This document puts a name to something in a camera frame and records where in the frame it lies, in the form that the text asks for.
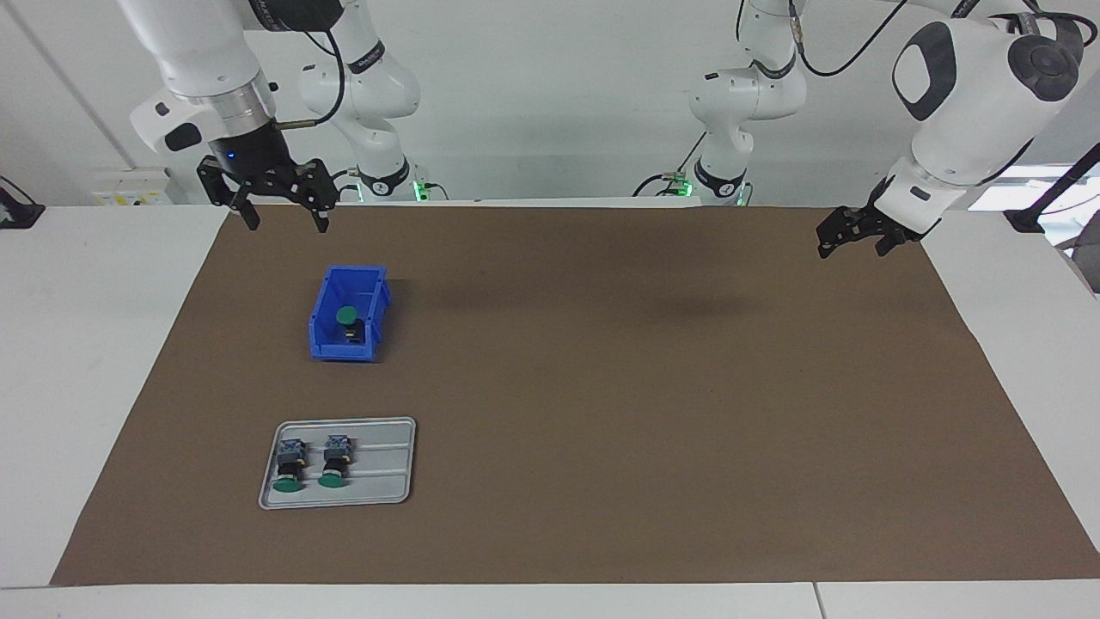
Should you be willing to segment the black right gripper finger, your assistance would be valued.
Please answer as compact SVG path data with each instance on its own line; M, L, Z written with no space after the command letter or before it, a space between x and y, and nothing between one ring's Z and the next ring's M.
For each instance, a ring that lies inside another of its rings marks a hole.
M295 166L289 200L309 211L319 234L326 234L329 214L338 203L338 188L323 161L311 158Z
M204 184L205 195L210 203L224 206L240 215L248 230L258 230L260 215L250 200L254 183L248 179L239 181L232 175L228 175L215 156L204 156L197 165L196 173Z

